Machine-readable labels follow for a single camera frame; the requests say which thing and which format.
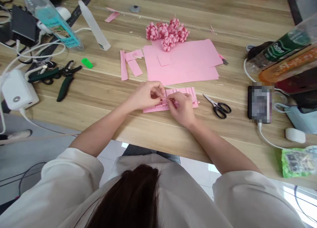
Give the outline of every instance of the green bottle cap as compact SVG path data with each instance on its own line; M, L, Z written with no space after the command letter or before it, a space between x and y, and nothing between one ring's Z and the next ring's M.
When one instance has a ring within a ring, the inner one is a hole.
M87 58L82 59L82 63L89 69L93 68L92 63Z

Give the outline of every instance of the black power adapter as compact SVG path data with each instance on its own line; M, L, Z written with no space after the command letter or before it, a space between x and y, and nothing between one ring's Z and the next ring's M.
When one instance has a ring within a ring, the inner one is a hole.
M39 37L36 23L35 17L14 5L11 20L12 40L19 40L21 44L32 47Z

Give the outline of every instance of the dark hair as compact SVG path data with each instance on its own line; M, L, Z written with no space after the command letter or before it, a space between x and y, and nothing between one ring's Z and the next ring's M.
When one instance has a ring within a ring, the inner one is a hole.
M127 170L105 194L86 228L158 228L159 170L139 165Z

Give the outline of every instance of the scissor blade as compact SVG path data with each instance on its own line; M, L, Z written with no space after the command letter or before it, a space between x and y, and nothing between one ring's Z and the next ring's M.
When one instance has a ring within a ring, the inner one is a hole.
M206 95L204 95L204 94L203 94L203 96L205 96L205 98L208 99L208 101L211 102L212 104L215 103L215 102L214 102L212 99L210 99L208 96L206 96Z

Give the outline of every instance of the blue label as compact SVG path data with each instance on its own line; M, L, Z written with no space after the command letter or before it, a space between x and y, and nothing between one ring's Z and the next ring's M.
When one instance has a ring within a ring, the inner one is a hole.
M50 7L36 9L36 16L68 48L76 47L80 44L73 30L59 15L57 10L53 10Z

